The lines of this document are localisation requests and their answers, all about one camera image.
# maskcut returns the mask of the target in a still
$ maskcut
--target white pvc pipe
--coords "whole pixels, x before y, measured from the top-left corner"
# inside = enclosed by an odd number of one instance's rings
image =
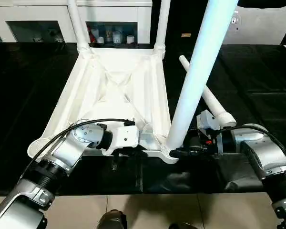
[[[70,18],[72,21],[73,29],[75,32],[75,37],[77,40],[78,52],[82,52],[82,51],[90,52],[90,47],[85,38],[85,33],[83,31],[82,21],[81,21],[80,14],[77,8],[76,0],[68,0],[68,9],[69,9],[69,14],[70,14]]]
[[[180,147],[223,43],[238,0],[209,0],[163,150]]]
[[[186,57],[180,56],[179,60],[184,69],[188,71],[190,63],[187,61]],[[236,126],[236,120],[223,108],[207,86],[204,87],[202,97],[221,127]]]
[[[154,45],[154,52],[162,53],[163,58],[165,54],[165,38],[166,38],[166,29],[167,29],[170,5],[171,5],[171,0],[161,1],[157,38],[156,38],[156,43]]]

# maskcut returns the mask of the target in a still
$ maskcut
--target white tube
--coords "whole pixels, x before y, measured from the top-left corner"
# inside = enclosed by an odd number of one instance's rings
[[[170,12],[170,5],[171,5],[171,0],[161,1],[157,38],[153,50],[155,53],[161,53],[162,58],[164,58],[165,55],[165,37],[166,37],[166,29],[168,22],[168,14]]]
[[[179,60],[184,69],[188,71],[190,63],[187,61],[186,57],[180,56]],[[207,86],[204,87],[202,97],[221,127],[236,126],[236,120],[223,108]]]
[[[78,52],[91,52],[89,44],[86,41],[84,30],[82,27],[82,21],[78,12],[76,0],[68,0],[68,10],[72,21],[75,37],[77,40]]]
[[[209,0],[163,150],[183,144],[238,0]]]

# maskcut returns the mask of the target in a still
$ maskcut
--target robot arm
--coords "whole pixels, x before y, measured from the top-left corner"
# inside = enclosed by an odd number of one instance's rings
[[[190,145],[185,142],[185,148],[171,151],[170,155],[181,158],[205,153],[245,154],[272,200],[277,217],[284,219],[278,228],[286,229],[286,150],[281,143],[256,124],[221,129],[217,119],[207,110],[197,116],[197,127]]]
[[[129,123],[112,131],[107,131],[106,125],[83,123],[69,131],[53,144],[39,164],[23,175],[2,201],[0,229],[46,228],[47,220],[39,210],[51,206],[54,194],[74,170],[86,147],[112,152],[118,148],[136,147],[138,137],[138,128]]]
[[[278,228],[286,229],[286,155],[268,136],[257,131],[238,129],[232,131],[232,136],[272,200],[276,216],[284,219]]]

